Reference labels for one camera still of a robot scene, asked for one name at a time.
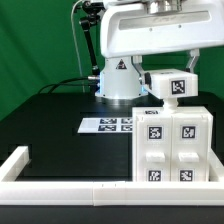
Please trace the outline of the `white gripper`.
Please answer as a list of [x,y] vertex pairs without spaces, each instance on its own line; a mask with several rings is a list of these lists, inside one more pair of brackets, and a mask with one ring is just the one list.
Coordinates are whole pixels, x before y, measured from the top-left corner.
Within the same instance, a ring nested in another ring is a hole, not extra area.
[[186,71],[193,73],[200,50],[224,45],[224,2],[184,2],[182,10],[148,14],[143,3],[112,6],[101,21],[100,47],[106,58],[132,56],[145,83],[142,57],[190,50]]

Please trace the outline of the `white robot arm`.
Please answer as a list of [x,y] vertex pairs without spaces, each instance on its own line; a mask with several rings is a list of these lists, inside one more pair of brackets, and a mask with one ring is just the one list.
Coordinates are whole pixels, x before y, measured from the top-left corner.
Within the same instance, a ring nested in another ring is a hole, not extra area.
[[[193,73],[201,48],[224,45],[224,0],[90,0],[104,9],[98,97],[132,100],[148,93],[159,99],[198,94]],[[144,55],[188,51],[185,71],[145,71]]]

